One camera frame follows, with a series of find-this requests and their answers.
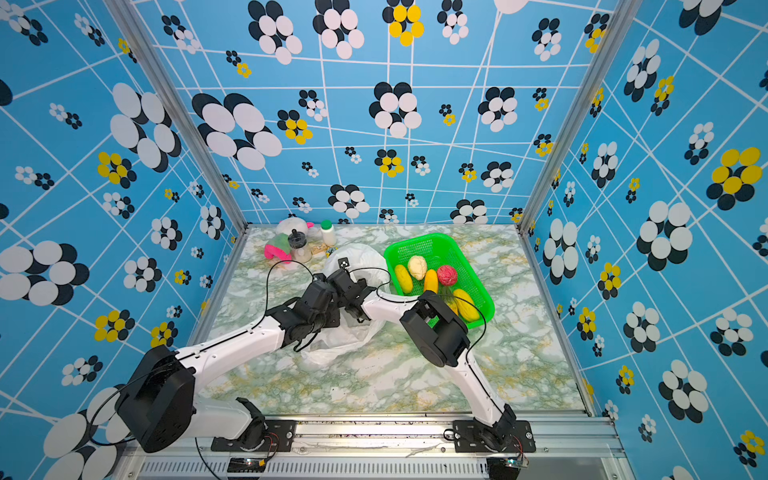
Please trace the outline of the translucent white plastic bag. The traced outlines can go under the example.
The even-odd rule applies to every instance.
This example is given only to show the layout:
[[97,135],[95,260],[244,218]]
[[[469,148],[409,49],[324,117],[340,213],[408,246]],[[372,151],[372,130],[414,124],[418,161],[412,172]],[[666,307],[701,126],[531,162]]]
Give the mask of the translucent white plastic bag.
[[[369,286],[378,287],[390,279],[384,257],[362,243],[350,243],[337,249],[325,260],[322,273],[330,276],[340,269],[338,259],[342,257],[349,259],[349,270],[353,278],[365,279]],[[323,329],[311,345],[301,352],[302,358],[313,368],[330,366],[339,356],[365,346],[383,326],[384,321],[379,320],[359,323],[341,309],[340,326]]]

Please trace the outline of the yellow banana fruit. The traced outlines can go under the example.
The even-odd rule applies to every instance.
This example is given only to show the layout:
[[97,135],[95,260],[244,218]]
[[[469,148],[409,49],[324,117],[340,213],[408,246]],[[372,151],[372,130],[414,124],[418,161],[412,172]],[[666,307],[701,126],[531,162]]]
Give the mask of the yellow banana fruit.
[[400,290],[404,295],[409,295],[414,288],[413,279],[404,265],[397,265],[395,267],[395,277],[400,287]]

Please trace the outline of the beige round pear fruit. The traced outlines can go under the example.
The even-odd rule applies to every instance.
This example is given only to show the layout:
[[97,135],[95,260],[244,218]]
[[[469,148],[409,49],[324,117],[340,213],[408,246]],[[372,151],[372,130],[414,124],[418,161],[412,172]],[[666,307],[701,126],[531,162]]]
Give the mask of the beige round pear fruit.
[[422,281],[428,271],[427,262],[420,255],[411,256],[407,263],[409,274],[416,280]]

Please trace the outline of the red fruit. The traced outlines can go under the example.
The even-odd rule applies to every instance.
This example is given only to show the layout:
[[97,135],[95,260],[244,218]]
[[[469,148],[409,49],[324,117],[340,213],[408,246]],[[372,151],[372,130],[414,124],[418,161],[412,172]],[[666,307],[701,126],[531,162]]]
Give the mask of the red fruit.
[[458,281],[457,270],[450,265],[442,265],[437,269],[438,280],[442,286],[453,286]]

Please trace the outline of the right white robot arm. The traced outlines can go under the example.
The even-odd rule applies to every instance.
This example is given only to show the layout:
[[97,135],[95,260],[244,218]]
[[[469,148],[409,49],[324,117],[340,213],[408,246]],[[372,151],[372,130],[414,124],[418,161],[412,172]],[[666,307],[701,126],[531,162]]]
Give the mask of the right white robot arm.
[[329,276],[315,274],[313,278],[326,282],[333,291],[335,305],[356,318],[400,325],[421,355],[445,369],[469,402],[474,441],[492,452],[512,448],[517,417],[492,391],[477,364],[464,321],[438,294],[389,294],[364,279],[353,279],[352,272],[346,269]]

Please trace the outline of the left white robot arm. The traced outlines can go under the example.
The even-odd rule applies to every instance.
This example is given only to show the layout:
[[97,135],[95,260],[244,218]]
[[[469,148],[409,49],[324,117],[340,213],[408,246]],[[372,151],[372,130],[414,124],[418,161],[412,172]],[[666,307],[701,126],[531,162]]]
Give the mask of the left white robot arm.
[[150,349],[140,361],[115,409],[147,453],[187,437],[221,438],[249,451],[267,436],[264,414],[249,400],[200,400],[212,381],[250,360],[303,341],[340,323],[345,294],[316,278],[302,296],[268,309],[263,317],[230,334],[172,351]]

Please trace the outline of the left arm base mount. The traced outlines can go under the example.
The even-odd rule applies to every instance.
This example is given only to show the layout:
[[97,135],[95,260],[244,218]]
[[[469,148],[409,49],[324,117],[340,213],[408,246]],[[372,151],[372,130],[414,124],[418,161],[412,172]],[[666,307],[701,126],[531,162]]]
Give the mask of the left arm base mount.
[[274,454],[289,452],[296,434],[295,420],[265,420],[249,428],[234,440],[216,437],[212,440],[214,452],[259,452]]

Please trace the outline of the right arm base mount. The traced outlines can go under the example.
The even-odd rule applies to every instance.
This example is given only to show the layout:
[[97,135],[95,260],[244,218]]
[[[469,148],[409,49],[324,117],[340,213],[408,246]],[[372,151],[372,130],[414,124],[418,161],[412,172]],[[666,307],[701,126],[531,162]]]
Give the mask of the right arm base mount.
[[537,450],[531,425],[517,420],[489,427],[477,420],[456,420],[444,431],[457,453],[503,453],[518,455]]

